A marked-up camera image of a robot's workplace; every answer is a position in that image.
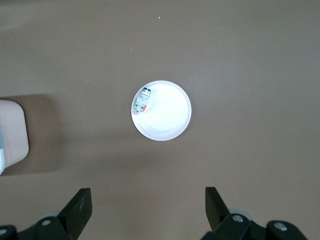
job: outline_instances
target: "white plate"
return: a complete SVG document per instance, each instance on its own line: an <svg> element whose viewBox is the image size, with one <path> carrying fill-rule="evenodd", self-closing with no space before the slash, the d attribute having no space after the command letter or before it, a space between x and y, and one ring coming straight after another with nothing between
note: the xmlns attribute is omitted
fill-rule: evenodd
<svg viewBox="0 0 320 240"><path fill-rule="evenodd" d="M151 90L145 111L135 114L134 105L143 88ZM149 139L166 141L179 136L191 118L191 103L186 92L170 81L153 81L134 96L131 116L135 127Z"/></svg>

